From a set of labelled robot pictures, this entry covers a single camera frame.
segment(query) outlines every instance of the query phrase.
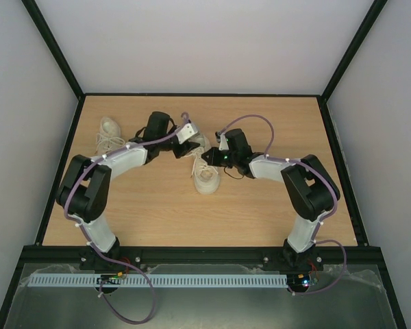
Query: shoelace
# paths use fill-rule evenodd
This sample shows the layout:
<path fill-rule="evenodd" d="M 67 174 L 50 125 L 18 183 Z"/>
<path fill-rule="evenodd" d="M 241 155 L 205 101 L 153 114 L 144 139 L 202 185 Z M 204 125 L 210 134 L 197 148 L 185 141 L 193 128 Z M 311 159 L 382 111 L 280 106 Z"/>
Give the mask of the shoelace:
<path fill-rule="evenodd" d="M 203 147 L 197 147 L 196 149 L 192 150 L 190 152 L 190 154 L 188 154 L 185 157 L 189 157 L 189 156 L 193 156 L 195 157 L 195 159 L 193 160 L 193 168 L 192 168 L 192 173 L 190 174 L 190 176 L 193 176 L 193 173 L 195 172 L 196 166 L 197 166 L 197 160 L 202 160 L 201 158 L 201 154 L 204 153 L 204 148 Z M 213 166 L 209 166 L 207 163 L 205 164 L 201 164 L 200 166 L 198 166 L 198 175 L 200 175 L 203 171 L 214 171 L 215 173 L 219 173 L 215 167 Z"/>
<path fill-rule="evenodd" d="M 125 144 L 125 140 L 123 140 L 120 137 L 109 137 L 109 136 L 104 136 L 100 132 L 96 134 L 96 152 L 99 151 L 99 147 L 101 146 L 102 143 L 107 142 L 107 145 L 104 147 L 104 151 L 108 152 L 111 151 L 113 148 L 113 145 L 116 145 L 117 147 L 121 147 Z"/>

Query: wooden table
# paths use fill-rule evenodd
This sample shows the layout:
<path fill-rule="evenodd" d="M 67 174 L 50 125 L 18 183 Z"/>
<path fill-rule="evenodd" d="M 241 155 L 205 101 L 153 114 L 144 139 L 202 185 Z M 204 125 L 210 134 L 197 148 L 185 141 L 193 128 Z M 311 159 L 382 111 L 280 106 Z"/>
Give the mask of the wooden table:
<path fill-rule="evenodd" d="M 318 104 L 311 97 L 147 97 L 88 96 L 77 126 L 68 161 L 76 154 L 93 156 L 100 120 L 117 121 L 127 140 L 146 125 L 152 111 L 170 114 L 181 123 L 184 111 L 217 146 L 214 132 L 244 114 L 261 114 L 274 125 L 270 155 L 302 158 L 315 154 L 334 181 L 338 174 Z M 234 127 L 243 129 L 253 151 L 264 151 L 271 133 L 256 118 Z M 200 195 L 190 178 L 192 158 L 175 159 L 172 152 L 111 183 L 105 213 L 121 245 L 131 246 L 280 246 L 292 229 L 296 213 L 284 184 L 268 180 L 235 180 L 221 172 L 213 195 Z M 238 175 L 235 169 L 229 170 Z M 320 229 L 318 240 L 337 239 L 356 245 L 342 197 L 338 212 Z M 53 207 L 43 245 L 83 245 L 77 228 L 62 208 Z"/>

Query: black metal frame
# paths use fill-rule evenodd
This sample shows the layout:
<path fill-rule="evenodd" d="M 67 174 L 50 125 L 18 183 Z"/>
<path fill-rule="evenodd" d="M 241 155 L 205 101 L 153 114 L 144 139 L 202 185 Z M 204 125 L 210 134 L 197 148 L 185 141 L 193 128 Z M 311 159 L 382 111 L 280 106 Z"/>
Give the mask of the black metal frame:
<path fill-rule="evenodd" d="M 41 36 L 44 38 L 48 48 L 51 50 L 53 57 L 61 68 L 65 78 L 70 84 L 73 92 L 78 98 L 79 103 L 73 118 L 73 122 L 68 133 L 66 144 L 62 152 L 58 170 L 55 175 L 55 180 L 49 195 L 49 200 L 45 208 L 41 224 L 36 236 L 35 245 L 25 246 L 21 253 L 20 260 L 16 266 L 14 275 L 12 276 L 11 283 L 3 301 L 3 306 L 0 311 L 0 328 L 4 327 L 6 317 L 12 303 L 12 298 L 18 286 L 22 270 L 27 263 L 78 263 L 80 256 L 79 251 L 82 247 L 46 247 L 42 246 L 42 241 L 47 229 L 50 214 L 55 202 L 55 193 L 59 187 L 62 173 L 65 168 L 66 159 L 69 156 L 73 137 L 77 129 L 79 117 L 86 99 L 86 96 L 185 96 L 185 97 L 316 97 L 321 117 L 325 125 L 325 130 L 329 144 L 334 157 L 335 165 L 340 178 L 342 191 L 344 194 L 347 208 L 351 216 L 351 222 L 353 230 L 358 243 L 357 247 L 346 247 L 347 262 L 349 264 L 362 264 L 362 265 L 377 265 L 384 287 L 387 291 L 388 299 L 390 300 L 390 306 L 396 321 L 398 328 L 406 328 L 405 321 L 400 311 L 397 298 L 391 284 L 390 276 L 385 265 L 384 257 L 378 247 L 370 247 L 362 219 L 356 204 L 356 199 L 353 194 L 351 182 L 343 158 L 343 154 L 336 138 L 336 132 L 330 117 L 329 109 L 327 107 L 327 100 L 334 92 L 335 87 L 338 85 L 341 77 L 344 75 L 347 67 L 353 60 L 360 45 L 364 41 L 366 35 L 370 31 L 374 22 L 376 21 L 379 13 L 384 8 L 387 0 L 374 0 L 367 15 L 365 16 L 362 24 L 356 32 L 351 44 L 347 48 L 342 60 L 340 61 L 337 69 L 335 70 L 332 78 L 326 86 L 322 95 L 257 95 L 257 94 L 186 94 L 186 93 L 84 93 L 79 86 L 73 72 L 68 65 L 64 54 L 61 52 L 55 38 L 46 21 L 42 17 L 42 14 L 36 5 L 34 0 L 21 0 L 26 7 L 29 15 L 32 17 L 36 27 L 38 28 Z M 323 259 L 325 264 L 338 264 L 343 262 L 343 255 L 337 247 L 316 247 L 316 253 Z M 244 265 L 264 265 L 266 270 L 279 270 L 282 273 L 292 273 L 289 268 L 284 267 L 283 262 L 280 261 L 279 256 L 282 254 L 281 247 L 121 247 L 122 254 L 128 254 L 134 259 L 136 256 L 141 258 L 141 263 L 144 264 L 159 264 L 159 263 L 225 263 L 225 264 L 244 264 Z M 266 264 L 264 257 L 268 257 L 269 261 Z"/>

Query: white enclosure wall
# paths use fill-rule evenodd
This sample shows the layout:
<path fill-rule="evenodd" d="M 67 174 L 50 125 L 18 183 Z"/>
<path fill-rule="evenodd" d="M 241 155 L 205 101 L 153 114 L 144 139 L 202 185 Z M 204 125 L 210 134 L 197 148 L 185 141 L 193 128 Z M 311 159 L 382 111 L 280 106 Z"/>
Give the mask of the white enclosure wall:
<path fill-rule="evenodd" d="M 84 92 L 320 94 L 373 0 L 37 0 Z"/>
<path fill-rule="evenodd" d="M 329 102 L 370 243 L 411 328 L 411 1 L 389 1 Z"/>
<path fill-rule="evenodd" d="M 19 0 L 0 0 L 0 307 L 34 243 L 76 98 Z"/>

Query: black corner post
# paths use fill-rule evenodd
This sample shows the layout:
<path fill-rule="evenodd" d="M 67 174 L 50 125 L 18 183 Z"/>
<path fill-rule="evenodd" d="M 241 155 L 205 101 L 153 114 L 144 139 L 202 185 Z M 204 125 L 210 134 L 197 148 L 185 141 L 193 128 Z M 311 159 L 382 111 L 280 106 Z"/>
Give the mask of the black corner post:
<path fill-rule="evenodd" d="M 26 7 L 27 12 L 29 12 L 29 15 L 34 21 L 35 26 L 37 27 L 44 41 L 46 42 L 46 45 L 50 49 L 50 52 L 52 53 L 56 62 L 58 63 L 58 66 L 64 74 L 68 84 L 75 93 L 76 98 L 82 98 L 82 96 L 84 96 L 84 92 L 82 91 L 81 86 L 77 82 L 75 75 L 73 74 L 69 64 L 67 63 L 60 46 L 56 42 L 55 37 L 53 36 L 49 26 L 47 25 L 46 20 L 42 16 L 40 8 L 38 8 L 35 0 L 21 0 L 21 2 L 23 2 L 23 5 Z"/>
<path fill-rule="evenodd" d="M 332 96 L 332 93 L 334 92 L 336 86 L 343 77 L 345 71 L 347 70 L 347 67 L 349 67 L 351 61 L 353 60 L 353 57 L 355 57 L 356 53 L 358 52 L 359 47 L 361 47 L 361 44 L 364 42 L 367 34 L 370 32 L 371 27 L 376 22 L 376 19 L 384 8 L 386 2 L 387 0 L 374 0 L 374 2 L 372 3 L 355 36 L 351 40 L 349 47 L 344 53 L 344 56 L 341 58 L 340 64 L 336 68 L 334 74 L 332 75 L 329 83 L 326 86 L 326 89 L 321 95 L 322 102 L 327 102 L 330 96 Z"/>
<path fill-rule="evenodd" d="M 56 170 L 55 178 L 53 180 L 52 188 L 50 190 L 49 198 L 47 200 L 47 205 L 42 214 L 42 219 L 40 223 L 40 227 L 38 228 L 38 233 L 35 238 L 36 245 L 42 245 L 42 241 L 44 240 L 44 236 L 47 231 L 47 225 L 49 224 L 50 215 L 52 213 L 53 204 L 55 203 L 56 193 L 61 184 L 62 173 L 66 167 L 67 158 L 69 157 L 71 144 L 73 142 L 73 138 L 75 137 L 75 132 L 77 128 L 77 124 L 79 123 L 79 118 L 81 117 L 82 108 L 84 107 L 86 96 L 82 95 L 77 102 L 77 107 L 75 111 L 75 116 L 71 121 L 71 126 L 69 133 L 67 135 L 66 143 L 64 145 L 64 149 L 62 150 L 60 163 L 58 164 L 58 168 Z"/>
<path fill-rule="evenodd" d="M 335 127 L 330 117 L 329 108 L 327 103 L 322 100 L 321 97 L 318 97 L 319 108 L 321 112 L 321 118 L 325 127 L 327 134 L 327 139 L 329 141 L 330 149 L 334 157 L 335 167 L 338 172 L 338 177 L 340 179 L 342 193 L 344 194 L 344 199 L 346 201 L 347 210 L 350 214 L 351 224 L 353 226 L 353 231 L 356 237 L 356 243 L 359 246 L 368 246 L 369 240 L 367 238 L 364 223 L 359 212 L 358 203 L 353 193 L 353 188 L 351 186 L 349 172 L 347 170 L 343 153 L 341 151 L 340 144 L 336 138 Z"/>

